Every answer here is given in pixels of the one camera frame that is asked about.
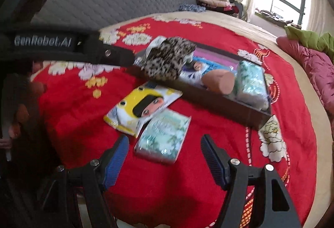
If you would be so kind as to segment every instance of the person's hand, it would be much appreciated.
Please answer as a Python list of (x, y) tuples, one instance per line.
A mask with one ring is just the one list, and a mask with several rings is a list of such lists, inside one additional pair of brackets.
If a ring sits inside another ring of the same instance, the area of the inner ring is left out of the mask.
[[(33, 73), (41, 70), (43, 68), (42, 62), (33, 62), (32, 67), (30, 67), (30, 76)], [(46, 87), (41, 82), (31, 82), (29, 85), (28, 93), (36, 96), (41, 96), (46, 90)], [(13, 122), (9, 127), (8, 133), (10, 139), (0, 139), (0, 149), (10, 149), (12, 146), (12, 139), (16, 139), (21, 135), (21, 125), (29, 120), (29, 112), (24, 104), (19, 104), (17, 107), (16, 114), (13, 118)]]
[(0, 149), (10, 149), (12, 144), (12, 139), (0, 139)]

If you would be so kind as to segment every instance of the beige bed edge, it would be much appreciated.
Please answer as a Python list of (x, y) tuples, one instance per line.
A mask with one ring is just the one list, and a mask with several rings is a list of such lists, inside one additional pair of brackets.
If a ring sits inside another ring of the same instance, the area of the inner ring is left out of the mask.
[[(306, 220), (304, 228), (314, 228), (326, 212), (331, 202), (333, 193), (333, 157), (330, 122), (321, 102), (313, 89), (303, 68), (288, 54), (283, 52), (276, 44), (276, 36), (263, 30), (260, 27), (246, 23), (240, 19), (216, 12), (191, 13), (174, 12), (162, 14), (166, 18), (192, 19), (196, 21), (207, 22), (221, 27), (228, 28), (239, 35), (245, 36), (265, 47), (271, 49), (288, 63), (295, 71), (300, 90), (305, 98), (305, 103), (310, 111), (313, 129), (317, 138), (317, 182), (316, 193), (311, 212)], [(110, 30), (113, 27), (119, 27), (127, 23), (135, 22), (145, 17), (132, 19), (126, 22), (101, 29), (101, 32)]]

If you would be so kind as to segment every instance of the bed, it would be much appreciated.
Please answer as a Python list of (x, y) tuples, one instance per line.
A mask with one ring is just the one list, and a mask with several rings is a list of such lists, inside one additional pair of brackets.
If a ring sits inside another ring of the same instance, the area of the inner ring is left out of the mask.
[[(332, 135), (328, 116), (301, 66), (276, 45), (276, 37), (272, 34), (215, 12), (155, 14), (101, 30), (101, 35), (110, 36), (110, 42), (135, 52), (145, 48), (158, 35), (172, 34), (236, 54), (242, 46), (263, 62), (266, 72), (273, 77), (269, 82), (272, 91), (280, 92), (280, 96), (276, 94), (273, 106), (278, 106), (274, 107), (274, 112), (281, 124), (288, 152), (286, 159), (283, 157), (280, 162), (273, 163), (287, 185), (304, 227), (315, 227), (332, 197)], [(108, 79), (107, 84), (100, 88), (99, 97), (85, 85), (94, 75)], [(68, 168), (83, 165), (112, 146), (119, 133), (104, 123), (102, 117), (133, 88), (143, 83), (123, 69), (107, 66), (94, 69), (88, 65), (61, 62), (46, 66), (34, 79), (48, 86), (40, 99), (40, 108), (49, 138)], [(166, 167), (139, 160), (130, 149), (118, 183), (108, 191), (106, 199), (116, 217), (130, 224), (211, 227), (219, 212), (218, 204), (223, 200), (223, 193), (215, 188), (196, 149), (196, 141), (205, 134), (203, 131), (212, 134), (218, 145), (244, 163), (261, 166), (268, 163), (270, 156), (265, 157), (259, 150), (262, 144), (256, 131), (183, 99), (172, 104), (171, 109), (193, 117), (176, 164)], [(289, 119), (285, 118), (288, 112), (292, 116)], [(233, 141), (235, 136), (240, 137), (240, 141)], [(130, 148), (135, 142), (131, 140)], [(183, 175), (198, 183), (191, 186)], [(195, 186), (206, 187), (208, 191), (204, 194), (198, 190), (198, 194)], [(247, 198), (241, 227), (247, 227), (249, 221), (251, 189)], [(214, 202), (205, 204), (205, 200)]]
[[(333, 139), (328, 116), (306, 73), (277, 46), (274, 35), (221, 13), (175, 12), (182, 3), (194, 4), (195, 0), (47, 0), (32, 23), (101, 29), (109, 43), (135, 52), (147, 47), (158, 35), (178, 35), (235, 54), (241, 50), (240, 55), (251, 54), (261, 61), (269, 74), (267, 82), (276, 100), (274, 105), (278, 106), (274, 111), (287, 148), (274, 166), (292, 195), (304, 227), (315, 227), (332, 201)], [(102, 88), (88, 88), (86, 83), (94, 76), (105, 77), (108, 82)], [(46, 62), (33, 79), (47, 84), (48, 90), (40, 99), (41, 114), (49, 139), (67, 168), (99, 158), (113, 145), (120, 133), (102, 117), (143, 83), (124, 69), (72, 62)], [(202, 107), (180, 99), (171, 109), (193, 117), (176, 164), (166, 167), (139, 160), (131, 150), (106, 199), (116, 217), (130, 224), (212, 227), (224, 193), (214, 185), (198, 151), (199, 143), (196, 147), (201, 135), (212, 134), (231, 156), (249, 165), (268, 163), (270, 152), (264, 156), (256, 131)], [(285, 118), (285, 110), (291, 112), (291, 117)], [(202, 121), (206, 124), (198, 128), (196, 125)], [(135, 140), (130, 142), (133, 148)], [(196, 183), (191, 185), (185, 175)], [(241, 227), (247, 227), (251, 207), (249, 189)]]

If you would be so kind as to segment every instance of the blue patterned cloth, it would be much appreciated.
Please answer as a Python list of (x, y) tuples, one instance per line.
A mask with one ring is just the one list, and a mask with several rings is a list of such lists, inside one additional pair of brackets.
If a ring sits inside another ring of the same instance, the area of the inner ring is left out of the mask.
[(205, 12), (206, 8), (193, 4), (181, 4), (180, 12)]

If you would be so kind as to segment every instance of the green blanket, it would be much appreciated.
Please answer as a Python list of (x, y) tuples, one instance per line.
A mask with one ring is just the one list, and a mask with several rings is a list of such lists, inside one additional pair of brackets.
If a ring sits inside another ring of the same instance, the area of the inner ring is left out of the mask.
[(334, 64), (334, 37), (331, 34), (326, 32), (319, 36), (316, 32), (300, 30), (291, 26), (285, 26), (284, 29), (290, 40), (300, 41), (306, 48), (324, 52)]

